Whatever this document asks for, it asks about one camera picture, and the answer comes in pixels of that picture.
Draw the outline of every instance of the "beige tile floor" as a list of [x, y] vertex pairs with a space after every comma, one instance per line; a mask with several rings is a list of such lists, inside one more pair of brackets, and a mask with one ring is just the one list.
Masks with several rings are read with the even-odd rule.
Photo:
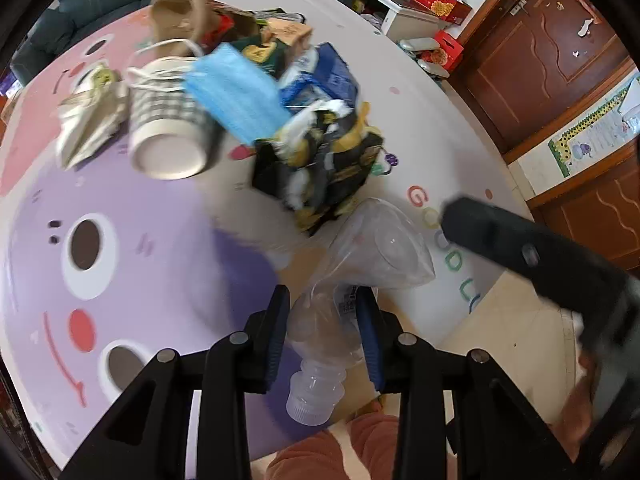
[[[443, 87], [482, 143], [495, 154], [496, 164], [521, 206], [520, 214], [531, 219], [526, 202], [489, 135], [455, 90], [448, 83]], [[558, 415], [576, 381], [575, 332], [571, 315], [541, 300], [527, 280], [508, 271], [440, 348], [459, 354], [466, 354], [473, 348], [487, 350], [547, 422]], [[364, 368], [356, 371], [365, 373]], [[371, 392], [363, 391], [363, 402], [370, 399], [370, 395]], [[450, 399], [447, 396], [445, 399], [447, 418], [450, 418]], [[385, 411], [397, 415], [398, 410], [399, 396], [387, 396]], [[342, 447], [345, 471], [350, 478], [368, 480], [369, 474], [349, 444], [347, 424], [340, 421], [330, 431]], [[273, 457], [253, 462], [255, 479], [262, 478]]]

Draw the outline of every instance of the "crushed clear plastic bottle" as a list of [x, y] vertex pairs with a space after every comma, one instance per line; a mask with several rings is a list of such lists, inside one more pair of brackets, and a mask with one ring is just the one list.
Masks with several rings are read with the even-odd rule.
[[346, 370], [364, 358], [355, 316], [358, 286], [409, 288], [435, 277], [420, 231], [397, 207], [368, 198], [349, 216], [293, 304], [287, 340], [302, 357], [287, 413], [318, 426], [344, 395]]

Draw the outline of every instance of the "metal bolt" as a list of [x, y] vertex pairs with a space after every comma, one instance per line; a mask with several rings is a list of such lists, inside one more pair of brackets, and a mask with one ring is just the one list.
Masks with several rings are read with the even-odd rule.
[[476, 363], [485, 363], [491, 359], [491, 356], [485, 350], [475, 348], [471, 351], [471, 358]]
[[233, 332], [229, 336], [229, 341], [232, 345], [241, 345], [249, 341], [249, 336], [245, 332]]
[[535, 267], [540, 263], [540, 255], [536, 248], [531, 244], [524, 244], [522, 246], [522, 257], [529, 267]]
[[158, 355], [156, 355], [156, 359], [158, 359], [158, 361], [160, 361], [161, 363], [170, 363], [174, 360], [174, 358], [175, 351], [171, 350], [170, 348], [164, 348], [158, 352]]
[[411, 345], [415, 345], [417, 341], [418, 341], [417, 337], [413, 334], [409, 334], [408, 332], [402, 332], [398, 336], [398, 342], [401, 345], [411, 346]]

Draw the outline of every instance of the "door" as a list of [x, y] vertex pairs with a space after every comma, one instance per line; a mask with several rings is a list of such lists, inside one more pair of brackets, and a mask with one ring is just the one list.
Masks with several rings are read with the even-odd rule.
[[[588, 94], [628, 54], [587, 0], [498, 5], [492, 28], [470, 38], [452, 85], [505, 153]], [[585, 20], [594, 22], [581, 36]]]
[[559, 233], [625, 270], [640, 266], [640, 174], [635, 154], [533, 211]]

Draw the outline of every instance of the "cardboard box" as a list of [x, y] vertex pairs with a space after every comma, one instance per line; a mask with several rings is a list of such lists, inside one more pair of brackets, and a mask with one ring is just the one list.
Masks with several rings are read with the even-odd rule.
[[460, 25], [471, 12], [471, 7], [457, 0], [415, 0], [441, 20]]
[[433, 39], [438, 42], [440, 48], [425, 50], [420, 58], [429, 63], [441, 65], [444, 70], [451, 73], [462, 61], [464, 48], [444, 30], [439, 30]]

